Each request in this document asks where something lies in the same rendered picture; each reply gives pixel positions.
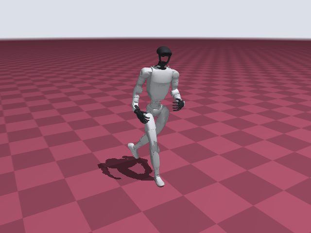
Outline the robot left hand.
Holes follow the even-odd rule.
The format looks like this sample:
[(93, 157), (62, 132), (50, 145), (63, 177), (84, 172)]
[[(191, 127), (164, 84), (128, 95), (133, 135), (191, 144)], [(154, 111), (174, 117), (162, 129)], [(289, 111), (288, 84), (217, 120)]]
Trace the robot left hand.
[(178, 106), (178, 107), (173, 107), (173, 109), (177, 109), (177, 110), (173, 110), (173, 111), (179, 111), (182, 107), (184, 107), (183, 100), (180, 100), (178, 98), (176, 98), (176, 100), (178, 100), (179, 102), (173, 102), (173, 103), (178, 103), (177, 105), (173, 105), (173, 106)]

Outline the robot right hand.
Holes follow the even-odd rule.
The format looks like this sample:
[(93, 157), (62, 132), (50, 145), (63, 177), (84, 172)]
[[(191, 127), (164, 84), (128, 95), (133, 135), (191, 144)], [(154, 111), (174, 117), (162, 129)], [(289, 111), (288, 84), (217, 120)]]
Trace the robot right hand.
[(150, 118), (150, 117), (146, 117), (143, 113), (147, 114), (147, 112), (141, 111), (140, 108), (139, 108), (137, 105), (135, 105), (134, 107), (136, 108), (136, 109), (134, 110), (134, 113), (137, 114), (138, 119), (139, 119), (142, 123), (146, 124), (149, 120), (147, 120), (147, 119), (145, 119), (145, 118)]

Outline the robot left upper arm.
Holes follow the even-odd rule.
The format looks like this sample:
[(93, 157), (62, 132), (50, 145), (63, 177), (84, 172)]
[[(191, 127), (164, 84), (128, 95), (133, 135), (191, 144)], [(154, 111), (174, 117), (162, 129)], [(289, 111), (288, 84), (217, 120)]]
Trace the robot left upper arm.
[(179, 73), (174, 69), (171, 69), (171, 70), (173, 72), (173, 76), (171, 80), (172, 90), (170, 91), (170, 93), (171, 93), (171, 96), (174, 97), (176, 94), (179, 94), (178, 89), (177, 89)]

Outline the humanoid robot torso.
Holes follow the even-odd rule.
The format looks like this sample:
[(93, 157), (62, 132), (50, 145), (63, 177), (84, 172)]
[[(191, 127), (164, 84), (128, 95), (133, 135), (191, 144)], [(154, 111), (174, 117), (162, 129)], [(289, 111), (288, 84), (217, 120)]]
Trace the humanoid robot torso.
[(173, 72), (171, 68), (166, 67), (165, 70), (161, 70), (153, 65), (149, 68), (152, 69), (152, 73), (149, 78), (147, 78), (146, 90), (148, 97), (151, 99), (151, 103), (147, 105), (147, 109), (153, 115), (153, 117), (158, 116), (162, 112), (162, 105), (160, 100), (164, 100), (171, 84)]

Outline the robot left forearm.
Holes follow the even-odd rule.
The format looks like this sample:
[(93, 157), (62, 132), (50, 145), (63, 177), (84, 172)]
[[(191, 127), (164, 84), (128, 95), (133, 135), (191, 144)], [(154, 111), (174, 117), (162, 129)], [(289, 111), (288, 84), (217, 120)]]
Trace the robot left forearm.
[[(179, 93), (179, 92), (178, 92), (178, 93)], [(176, 98), (182, 100), (180, 94), (176, 94), (173, 98), (174, 98), (175, 102), (179, 102), (178, 100), (176, 100)], [(183, 101), (183, 102), (184, 102), (184, 101)], [(184, 103), (185, 103), (185, 102), (184, 102)], [(178, 104), (178, 103), (177, 103), (177, 104)], [(185, 105), (184, 105), (184, 106), (185, 106)]]

